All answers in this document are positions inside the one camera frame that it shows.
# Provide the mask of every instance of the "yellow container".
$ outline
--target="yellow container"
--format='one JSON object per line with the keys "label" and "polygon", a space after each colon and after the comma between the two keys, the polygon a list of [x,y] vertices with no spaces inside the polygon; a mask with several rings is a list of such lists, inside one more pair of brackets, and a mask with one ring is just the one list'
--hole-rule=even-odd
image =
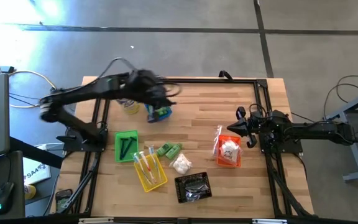
{"label": "yellow container", "polygon": [[[154,164],[152,156],[154,156],[154,159],[157,162],[157,167]],[[165,175],[164,169],[162,168],[161,163],[160,163],[156,154],[147,155],[146,159],[147,159],[147,163],[149,164],[149,166],[152,170],[152,173],[153,173],[154,179],[156,180],[156,183],[152,182],[150,172],[147,170],[146,164],[144,163],[143,159],[140,158],[140,163],[142,164],[143,170],[146,173],[146,176],[150,180],[151,184],[149,183],[149,181],[147,181],[146,177],[144,176],[144,174],[142,172],[142,168],[140,168],[140,165],[136,162],[134,162],[134,165],[135,165],[135,170],[137,172],[137,175],[139,176],[140,182],[142,183],[144,191],[149,192],[149,191],[156,189],[157,187],[160,187],[163,184],[167,183],[168,179],[167,179],[167,176]],[[161,178],[158,175],[157,169],[160,170]]]}

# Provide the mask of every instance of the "wooden table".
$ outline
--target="wooden table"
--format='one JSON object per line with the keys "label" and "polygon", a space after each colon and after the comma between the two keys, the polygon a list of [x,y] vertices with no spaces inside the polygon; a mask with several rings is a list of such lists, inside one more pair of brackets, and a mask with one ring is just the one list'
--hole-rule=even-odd
{"label": "wooden table", "polygon": [[[94,79],[95,77],[84,77],[83,84]],[[290,114],[283,79],[268,78],[267,81],[272,108]],[[183,92],[172,98],[178,104],[173,106],[171,117],[154,124],[146,121],[147,112],[144,107],[141,106],[137,114],[128,115],[116,101],[111,102],[108,146],[102,153],[92,216],[273,217],[265,157],[259,152],[259,144],[248,149],[247,139],[242,139],[242,167],[238,169],[219,167],[211,156],[216,126],[221,124],[226,127],[234,123],[238,106],[247,107],[255,103],[252,85],[184,83],[182,87]],[[94,100],[77,103],[75,115],[89,122],[93,107]],[[168,182],[145,193],[133,163],[116,163],[114,160],[115,132],[132,129],[138,130],[139,150],[146,151],[146,146],[151,144],[158,148],[166,141],[183,143],[182,152],[193,163],[193,168],[187,174],[206,171],[213,196],[195,203],[179,204],[174,178],[180,175],[168,166],[170,161],[166,157],[160,158],[160,162],[165,168]],[[223,128],[222,134],[235,135],[226,128]],[[63,161],[56,191],[77,188],[83,157],[83,152],[75,152]],[[289,189],[304,208],[313,213],[301,162],[292,154],[283,154],[282,157]],[[88,187],[85,188],[82,208],[85,207],[87,197]],[[284,211],[282,195],[279,194],[278,197]]]}

